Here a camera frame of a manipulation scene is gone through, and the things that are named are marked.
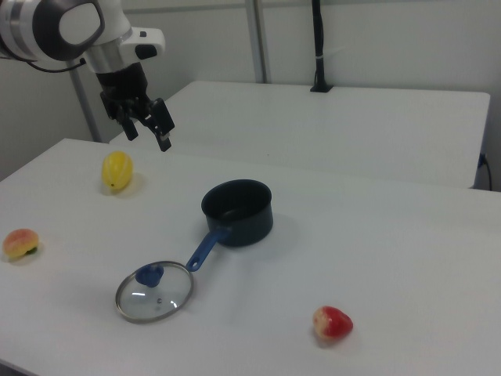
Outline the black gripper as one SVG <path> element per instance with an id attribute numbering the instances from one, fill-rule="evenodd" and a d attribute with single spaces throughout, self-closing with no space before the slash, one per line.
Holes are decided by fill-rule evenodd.
<path id="1" fill-rule="evenodd" d="M 100 96 L 108 117 L 122 126 L 129 141 L 139 135 L 131 119 L 134 118 L 146 123 L 162 152 L 171 147 L 170 132 L 175 124 L 165 102 L 161 98 L 151 101 L 148 97 L 148 81 L 141 63 L 96 77 L 101 84 Z"/>

